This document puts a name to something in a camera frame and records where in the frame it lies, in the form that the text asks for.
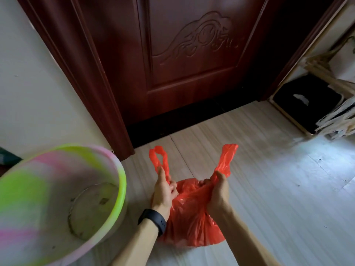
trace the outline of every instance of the wooden door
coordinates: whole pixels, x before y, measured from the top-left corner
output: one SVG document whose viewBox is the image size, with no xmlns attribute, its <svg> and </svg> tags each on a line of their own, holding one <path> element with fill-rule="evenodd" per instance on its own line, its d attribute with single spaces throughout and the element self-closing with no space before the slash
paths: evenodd
<svg viewBox="0 0 355 266">
<path fill-rule="evenodd" d="M 126 125 L 237 85 L 282 0 L 79 0 Z"/>
</svg>

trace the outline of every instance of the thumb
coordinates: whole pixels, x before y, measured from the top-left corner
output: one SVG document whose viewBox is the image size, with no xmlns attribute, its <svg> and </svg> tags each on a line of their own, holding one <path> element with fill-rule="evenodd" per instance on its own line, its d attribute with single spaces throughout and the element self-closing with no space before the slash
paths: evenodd
<svg viewBox="0 0 355 266">
<path fill-rule="evenodd" d="M 216 171 L 216 175 L 217 175 L 217 178 L 218 178 L 219 181 L 222 181 L 222 180 L 227 179 L 227 178 L 225 177 L 225 175 L 222 174 L 222 173 L 219 172 L 219 171 Z"/>
<path fill-rule="evenodd" d="M 165 179 L 165 171 L 164 171 L 164 168 L 162 166 L 158 167 L 158 180 L 159 181 L 166 181 L 166 179 Z"/>
</svg>

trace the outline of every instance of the floor board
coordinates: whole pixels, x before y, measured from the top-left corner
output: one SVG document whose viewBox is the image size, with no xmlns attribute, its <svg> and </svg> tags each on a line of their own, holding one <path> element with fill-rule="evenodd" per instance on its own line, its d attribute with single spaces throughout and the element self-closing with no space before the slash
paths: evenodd
<svg viewBox="0 0 355 266">
<path fill-rule="evenodd" d="M 239 144 L 229 177 L 231 204 L 282 264 L 354 264 L 354 137 L 309 140 L 272 105 L 252 102 L 138 147 L 122 162 L 128 202 L 124 223 L 73 265 L 106 265 L 133 234 L 157 178 L 150 148 L 164 147 L 175 180 L 204 179 L 228 143 Z M 236 262 L 226 242 L 195 249 L 157 243 L 148 265 Z"/>
</svg>

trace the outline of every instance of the fitness tracker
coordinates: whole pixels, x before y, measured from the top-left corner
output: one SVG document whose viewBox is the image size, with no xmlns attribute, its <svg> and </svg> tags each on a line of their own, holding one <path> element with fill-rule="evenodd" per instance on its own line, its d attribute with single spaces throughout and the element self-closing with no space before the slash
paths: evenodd
<svg viewBox="0 0 355 266">
<path fill-rule="evenodd" d="M 161 214 L 153 209 L 145 209 L 138 219 L 138 225 L 143 219 L 150 219 L 158 227 L 158 237 L 162 236 L 166 229 L 166 221 Z"/>
</svg>

